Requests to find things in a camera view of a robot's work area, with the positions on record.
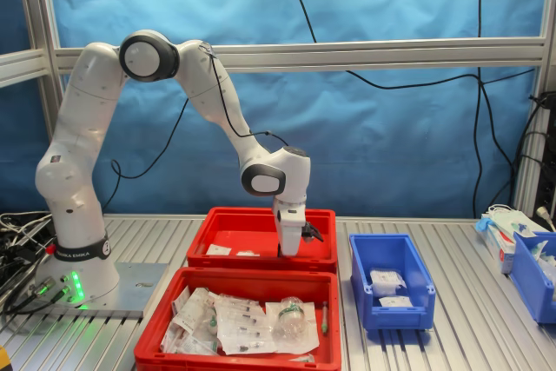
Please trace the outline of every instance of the blue bin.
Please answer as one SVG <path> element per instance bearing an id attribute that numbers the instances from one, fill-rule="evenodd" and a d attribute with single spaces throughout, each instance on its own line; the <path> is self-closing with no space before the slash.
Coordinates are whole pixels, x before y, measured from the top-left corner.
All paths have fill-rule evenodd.
<path id="1" fill-rule="evenodd" d="M 515 237 L 515 255 L 510 276 L 529 313 L 537 323 L 556 323 L 556 302 L 553 301 L 554 286 L 546 278 L 539 264 L 531 255 L 531 249 L 539 242 L 548 241 L 543 249 L 549 255 L 556 255 L 556 234 L 536 232 L 534 238 Z"/>
<path id="2" fill-rule="evenodd" d="M 409 235 L 350 235 L 354 251 L 351 285 L 363 327 L 370 329 L 430 329 L 433 327 L 433 280 L 417 254 Z M 407 295 L 412 308 L 383 308 L 373 297 L 372 268 L 394 269 L 407 284 L 399 295 Z"/>

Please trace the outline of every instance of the white box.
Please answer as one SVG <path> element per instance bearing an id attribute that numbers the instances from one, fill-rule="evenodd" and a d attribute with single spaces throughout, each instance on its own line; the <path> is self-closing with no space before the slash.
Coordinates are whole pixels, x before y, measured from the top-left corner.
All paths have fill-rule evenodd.
<path id="1" fill-rule="evenodd" d="M 486 230 L 478 231 L 485 241 L 490 254 L 496 260 L 502 274 L 510 274 L 515 254 L 513 236 L 504 234 L 495 225 L 488 225 Z"/>

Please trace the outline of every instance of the robotic arm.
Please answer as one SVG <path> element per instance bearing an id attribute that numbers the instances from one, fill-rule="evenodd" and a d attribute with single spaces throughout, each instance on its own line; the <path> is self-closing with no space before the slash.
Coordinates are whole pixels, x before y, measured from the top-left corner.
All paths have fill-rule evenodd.
<path id="1" fill-rule="evenodd" d="M 58 113 L 52 143 L 36 170 L 36 186 L 56 227 L 55 258 L 37 272 L 70 287 L 68 304 L 105 295 L 118 283 L 103 213 L 92 186 L 92 171 L 128 78 L 154 82 L 174 78 L 202 117 L 217 123 L 240 160 L 243 188 L 272 195 L 275 225 L 284 255 L 296 255 L 301 238 L 321 239 L 305 220 L 310 159 L 293 147 L 269 153 L 251 134 L 228 72 L 212 47 L 201 41 L 173 45 L 152 30 L 128 36 L 121 47 L 92 43 L 79 56 Z"/>

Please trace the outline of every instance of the blue backdrop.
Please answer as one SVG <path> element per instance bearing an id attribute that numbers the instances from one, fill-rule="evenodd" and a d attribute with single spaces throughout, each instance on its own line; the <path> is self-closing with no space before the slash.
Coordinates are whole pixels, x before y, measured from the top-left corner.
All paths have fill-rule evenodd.
<path id="1" fill-rule="evenodd" d="M 477 0 L 304 0 L 322 42 L 462 37 L 477 34 Z M 119 44 L 130 32 L 160 30 L 174 43 L 311 42 L 297 0 L 54 0 L 65 47 Z M 537 36 L 543 0 L 483 0 L 483 36 Z M 526 69 L 484 69 L 484 80 Z M 476 69 L 362 71 L 376 83 L 424 83 Z M 308 206 L 339 215 L 467 217 L 478 165 L 473 151 L 477 84 L 382 91 L 347 73 L 233 74 L 252 130 L 270 129 L 312 158 Z M 513 155 L 529 109 L 530 73 L 487 85 L 499 142 Z M 101 202 L 126 175 L 162 150 L 185 100 L 174 81 L 124 88 L 96 166 Z M 15 120 L 21 117 L 8 114 Z M 280 144 L 262 138 L 271 149 Z M 479 210 L 508 178 L 490 137 L 485 104 L 479 126 L 484 164 Z M 23 145 L 14 147 L 23 153 Z M 0 182 L 9 171 L 0 173 Z M 20 178 L 24 187 L 32 178 Z M 6 202 L 27 209 L 36 200 Z M 202 213 L 216 205 L 268 206 L 239 182 L 237 158 L 222 131 L 186 109 L 167 153 L 144 177 L 122 180 L 115 212 Z"/>

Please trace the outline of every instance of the ribbed aluminum table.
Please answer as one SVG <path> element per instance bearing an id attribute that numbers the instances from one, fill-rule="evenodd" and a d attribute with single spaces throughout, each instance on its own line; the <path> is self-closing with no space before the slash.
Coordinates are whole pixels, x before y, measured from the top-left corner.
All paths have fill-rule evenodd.
<path id="1" fill-rule="evenodd" d="M 200 215 L 108 215 L 115 259 L 167 262 L 142 321 L 30 315 L 0 332 L 14 369 L 134 368 L 133 347 L 202 223 Z M 556 370 L 556 327 L 538 326 L 468 220 L 338 218 L 344 370 Z M 358 321 L 348 234 L 409 233 L 437 289 L 430 331 L 365 332 Z"/>

